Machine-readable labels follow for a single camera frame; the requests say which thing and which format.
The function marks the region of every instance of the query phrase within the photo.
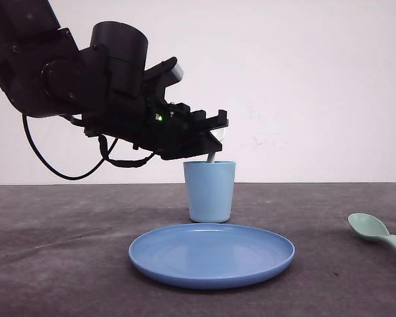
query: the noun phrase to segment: gray tabletop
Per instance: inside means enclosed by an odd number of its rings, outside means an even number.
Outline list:
[[[359,239],[353,212],[396,234],[396,184],[236,184],[229,223],[286,236],[295,258],[272,280],[196,291],[127,257],[140,234],[190,222],[183,185],[0,186],[0,316],[396,316],[396,252]]]

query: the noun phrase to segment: light blue plastic cup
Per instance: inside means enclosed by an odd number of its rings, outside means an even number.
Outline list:
[[[189,217],[196,223],[223,223],[230,218],[235,162],[184,162]]]

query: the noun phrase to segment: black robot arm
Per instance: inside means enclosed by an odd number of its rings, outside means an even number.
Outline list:
[[[145,71],[147,48],[136,28],[101,22],[79,51],[47,0],[0,0],[0,87],[24,115],[62,116],[84,127],[88,137],[101,137],[107,159],[103,135],[164,160],[221,151],[209,131],[228,125],[226,111],[206,118],[203,110],[167,103],[165,89],[182,70],[172,57]]]

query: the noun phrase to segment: blue plastic plate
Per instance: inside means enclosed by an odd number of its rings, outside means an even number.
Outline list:
[[[295,247],[276,233],[238,225],[192,223],[156,229],[129,247],[134,266],[161,283],[229,289],[284,271]]]

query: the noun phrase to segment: white wall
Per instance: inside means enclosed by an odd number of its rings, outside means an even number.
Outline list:
[[[175,55],[185,75],[166,99],[228,110],[220,159],[239,182],[396,182],[396,0],[51,0],[79,48],[95,23],[144,32],[147,67]],[[61,118],[30,120],[59,170],[76,175],[98,142]],[[113,156],[143,157],[120,143]],[[182,161],[105,164],[80,183],[183,182]],[[0,91],[0,184],[65,183],[32,153],[20,114]]]

